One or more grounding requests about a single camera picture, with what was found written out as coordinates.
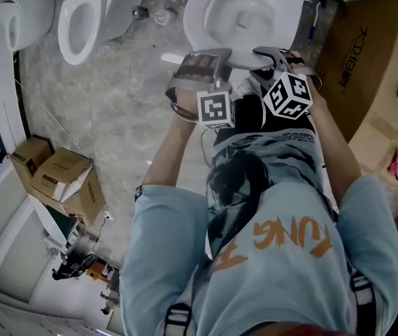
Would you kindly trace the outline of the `white smart toilet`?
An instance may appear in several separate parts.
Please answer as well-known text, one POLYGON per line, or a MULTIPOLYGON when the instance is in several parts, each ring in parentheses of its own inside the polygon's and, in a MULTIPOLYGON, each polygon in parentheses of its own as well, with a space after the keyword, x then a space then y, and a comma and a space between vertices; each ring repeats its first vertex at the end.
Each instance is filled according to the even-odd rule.
POLYGON ((231 48, 235 69, 256 70, 269 59, 253 53, 260 46, 289 49, 308 0, 188 0, 185 35, 194 50, 231 48))

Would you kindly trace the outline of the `stacked small cardboard boxes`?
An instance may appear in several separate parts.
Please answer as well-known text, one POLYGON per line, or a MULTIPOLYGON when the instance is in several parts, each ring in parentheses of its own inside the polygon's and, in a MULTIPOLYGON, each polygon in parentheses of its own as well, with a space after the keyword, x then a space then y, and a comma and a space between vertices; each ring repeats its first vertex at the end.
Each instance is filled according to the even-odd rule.
POLYGON ((88 227, 106 208, 93 161, 65 148, 37 169, 29 185, 43 204, 88 227))

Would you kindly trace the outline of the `person's light blue shirt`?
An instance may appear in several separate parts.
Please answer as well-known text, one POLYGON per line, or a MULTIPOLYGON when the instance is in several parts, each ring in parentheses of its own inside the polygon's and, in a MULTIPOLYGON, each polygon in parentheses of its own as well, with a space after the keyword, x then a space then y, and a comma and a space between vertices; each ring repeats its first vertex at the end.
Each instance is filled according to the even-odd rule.
POLYGON ((381 183, 358 178, 334 213, 309 129, 239 134, 214 150, 207 192, 144 185, 121 278, 128 336, 162 334, 191 290, 197 336, 237 336, 275 321, 355 328, 353 274, 398 313, 398 233, 381 183))

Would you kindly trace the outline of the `person's left hand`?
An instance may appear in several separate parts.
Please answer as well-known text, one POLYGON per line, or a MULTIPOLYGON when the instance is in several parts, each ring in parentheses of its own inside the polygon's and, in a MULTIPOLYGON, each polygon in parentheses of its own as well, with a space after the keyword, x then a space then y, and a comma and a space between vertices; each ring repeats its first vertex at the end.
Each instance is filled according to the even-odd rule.
POLYGON ((180 64, 176 75, 181 76, 200 76, 201 78, 212 78, 215 73, 216 57, 210 54, 192 54, 185 56, 180 64))

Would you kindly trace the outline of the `small brown cardboard box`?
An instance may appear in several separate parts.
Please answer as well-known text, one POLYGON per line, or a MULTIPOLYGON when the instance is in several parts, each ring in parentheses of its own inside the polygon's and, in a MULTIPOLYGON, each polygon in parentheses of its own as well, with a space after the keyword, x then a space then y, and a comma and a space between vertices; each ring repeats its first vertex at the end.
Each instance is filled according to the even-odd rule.
POLYGON ((38 168, 54 153, 52 142, 32 135, 10 155, 13 166, 26 190, 38 168))

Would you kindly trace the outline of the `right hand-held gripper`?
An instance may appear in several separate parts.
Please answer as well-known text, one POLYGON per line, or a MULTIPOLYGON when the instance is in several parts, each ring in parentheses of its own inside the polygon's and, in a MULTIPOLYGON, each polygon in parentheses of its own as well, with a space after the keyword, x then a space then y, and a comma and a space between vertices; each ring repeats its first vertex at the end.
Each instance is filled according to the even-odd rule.
POLYGON ((267 109, 276 117, 296 120, 313 105, 308 78, 315 88, 321 86, 317 73, 309 67, 290 68, 283 53, 275 47, 260 46, 253 53, 270 60, 268 66, 250 70, 250 75, 266 90, 267 109))

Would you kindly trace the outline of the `white blue-handled tool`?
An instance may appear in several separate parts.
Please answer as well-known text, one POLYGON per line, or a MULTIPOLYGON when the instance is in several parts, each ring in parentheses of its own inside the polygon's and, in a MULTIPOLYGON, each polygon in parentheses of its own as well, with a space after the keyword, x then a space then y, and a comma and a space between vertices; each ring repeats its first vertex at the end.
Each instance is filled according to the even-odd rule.
POLYGON ((319 1, 315 7, 315 17, 313 20, 313 24, 311 25, 311 28, 309 30, 308 39, 307 39, 307 43, 309 45, 312 44, 314 36, 315 36, 315 31, 316 31, 316 27, 317 27, 317 23, 318 23, 319 10, 320 10, 321 5, 322 5, 321 2, 319 1))

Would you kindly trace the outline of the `person's right hand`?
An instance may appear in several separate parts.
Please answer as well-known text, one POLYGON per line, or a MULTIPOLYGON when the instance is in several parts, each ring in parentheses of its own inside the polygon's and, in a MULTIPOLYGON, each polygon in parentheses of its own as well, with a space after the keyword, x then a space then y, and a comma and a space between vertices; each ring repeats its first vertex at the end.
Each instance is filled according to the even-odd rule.
POLYGON ((283 53, 283 55, 292 70, 306 67, 306 64, 305 64, 303 58, 301 57, 301 55, 299 54, 299 52, 286 51, 283 53))

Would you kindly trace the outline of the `white rounded toilet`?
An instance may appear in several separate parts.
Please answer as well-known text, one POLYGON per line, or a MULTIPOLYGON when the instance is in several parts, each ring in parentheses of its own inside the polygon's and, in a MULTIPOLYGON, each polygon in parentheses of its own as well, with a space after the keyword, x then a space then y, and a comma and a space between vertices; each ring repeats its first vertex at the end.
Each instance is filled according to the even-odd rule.
POLYGON ((52 26, 55 0, 2 0, 0 23, 11 52, 25 49, 43 38, 52 26))

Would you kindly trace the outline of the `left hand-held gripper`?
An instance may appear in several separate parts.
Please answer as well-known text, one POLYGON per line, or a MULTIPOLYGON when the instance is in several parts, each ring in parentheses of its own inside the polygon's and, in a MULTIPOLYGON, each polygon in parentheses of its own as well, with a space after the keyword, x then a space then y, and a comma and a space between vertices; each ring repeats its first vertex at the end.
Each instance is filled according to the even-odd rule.
POLYGON ((229 62, 232 49, 216 48, 189 53, 215 56, 217 62, 215 63, 214 77, 177 77, 175 72, 165 91, 171 108, 180 118, 196 122, 209 129, 233 128, 235 125, 234 103, 231 98, 232 85, 229 82, 232 73, 229 62), (196 112, 188 111, 178 103, 179 92, 186 92, 190 99, 196 101, 196 112))

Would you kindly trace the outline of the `person's bare neck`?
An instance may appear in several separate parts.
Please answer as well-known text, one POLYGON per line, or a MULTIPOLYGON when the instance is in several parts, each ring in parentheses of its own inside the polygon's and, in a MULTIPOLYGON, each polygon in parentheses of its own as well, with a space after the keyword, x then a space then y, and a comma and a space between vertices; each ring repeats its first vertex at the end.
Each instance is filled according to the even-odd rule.
POLYGON ((318 325, 293 322, 261 323, 241 336, 326 336, 327 330, 318 325))

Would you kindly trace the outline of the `person's left forearm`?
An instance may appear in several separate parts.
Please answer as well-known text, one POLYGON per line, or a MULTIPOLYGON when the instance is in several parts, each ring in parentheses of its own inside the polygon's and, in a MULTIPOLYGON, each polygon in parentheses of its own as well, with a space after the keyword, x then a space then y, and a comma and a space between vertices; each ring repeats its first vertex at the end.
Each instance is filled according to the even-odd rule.
POLYGON ((187 143, 196 122, 174 114, 169 130, 149 166, 142 184, 176 187, 187 143))

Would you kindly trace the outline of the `large brown cardboard box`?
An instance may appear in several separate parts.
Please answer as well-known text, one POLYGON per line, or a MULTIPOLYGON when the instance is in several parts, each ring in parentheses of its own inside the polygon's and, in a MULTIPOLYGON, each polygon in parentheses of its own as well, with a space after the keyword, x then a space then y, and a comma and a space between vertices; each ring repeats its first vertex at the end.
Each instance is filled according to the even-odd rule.
POLYGON ((377 175, 398 216, 398 181, 387 172, 398 148, 398 0, 339 6, 315 67, 362 171, 377 175))

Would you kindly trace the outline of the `white floor drain cover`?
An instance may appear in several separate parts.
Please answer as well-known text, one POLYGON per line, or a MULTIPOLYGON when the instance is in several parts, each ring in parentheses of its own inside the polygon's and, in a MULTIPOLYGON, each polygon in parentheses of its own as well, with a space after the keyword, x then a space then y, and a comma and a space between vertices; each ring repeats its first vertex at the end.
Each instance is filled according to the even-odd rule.
POLYGON ((159 9, 154 14, 154 21, 162 26, 166 26, 171 21, 171 12, 167 9, 159 9))

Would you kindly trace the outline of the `pink cloth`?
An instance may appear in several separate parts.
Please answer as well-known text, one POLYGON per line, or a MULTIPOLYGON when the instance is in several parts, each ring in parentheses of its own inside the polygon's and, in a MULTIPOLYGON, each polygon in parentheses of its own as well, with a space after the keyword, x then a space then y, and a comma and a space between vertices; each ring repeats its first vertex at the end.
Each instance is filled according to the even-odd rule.
POLYGON ((398 181, 398 148, 395 149, 394 155, 392 156, 391 162, 387 167, 387 172, 396 181, 398 181))

